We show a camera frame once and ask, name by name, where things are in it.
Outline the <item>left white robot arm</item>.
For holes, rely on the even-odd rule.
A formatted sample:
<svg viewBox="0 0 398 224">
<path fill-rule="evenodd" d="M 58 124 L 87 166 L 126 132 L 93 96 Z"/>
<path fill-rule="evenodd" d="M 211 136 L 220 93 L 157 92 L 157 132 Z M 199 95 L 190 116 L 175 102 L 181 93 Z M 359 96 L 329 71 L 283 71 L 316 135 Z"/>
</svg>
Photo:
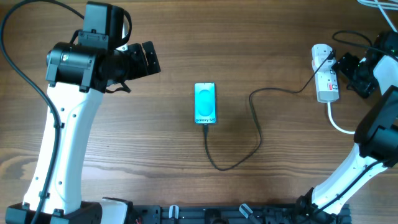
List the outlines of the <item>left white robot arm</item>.
<svg viewBox="0 0 398 224">
<path fill-rule="evenodd" d="M 129 44 L 130 14 L 121 7 L 88 2 L 83 28 L 47 54 L 48 106 L 34 177 L 23 201 L 6 210 L 7 223 L 140 223 L 128 200 L 86 202 L 81 174 L 90 130 L 111 85 L 129 92 L 127 81 L 160 72 L 152 42 Z"/>
</svg>

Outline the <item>blue Galaxy smartphone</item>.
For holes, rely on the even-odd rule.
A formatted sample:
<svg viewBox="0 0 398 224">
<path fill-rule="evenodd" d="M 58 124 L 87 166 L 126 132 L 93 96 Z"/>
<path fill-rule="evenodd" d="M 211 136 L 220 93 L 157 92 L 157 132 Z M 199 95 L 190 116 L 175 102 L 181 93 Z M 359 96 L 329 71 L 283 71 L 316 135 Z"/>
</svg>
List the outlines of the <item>blue Galaxy smartphone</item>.
<svg viewBox="0 0 398 224">
<path fill-rule="evenodd" d="M 214 83 L 196 83 L 194 85 L 194 102 L 196 124 L 215 124 L 216 86 Z"/>
</svg>

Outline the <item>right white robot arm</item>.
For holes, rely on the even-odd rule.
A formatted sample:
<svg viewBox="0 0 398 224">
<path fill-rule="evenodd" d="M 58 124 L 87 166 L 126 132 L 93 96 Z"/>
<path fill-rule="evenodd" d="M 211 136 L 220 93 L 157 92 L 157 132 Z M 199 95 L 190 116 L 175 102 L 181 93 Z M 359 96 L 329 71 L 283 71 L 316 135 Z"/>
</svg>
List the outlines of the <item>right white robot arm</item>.
<svg viewBox="0 0 398 224">
<path fill-rule="evenodd" d="M 369 73 L 377 80 L 381 99 L 359 123 L 354 146 L 323 183 L 298 198 L 292 219 L 299 223 L 332 223 L 345 203 L 371 178 L 397 164 L 397 33 L 382 32 L 367 48 Z"/>
</svg>

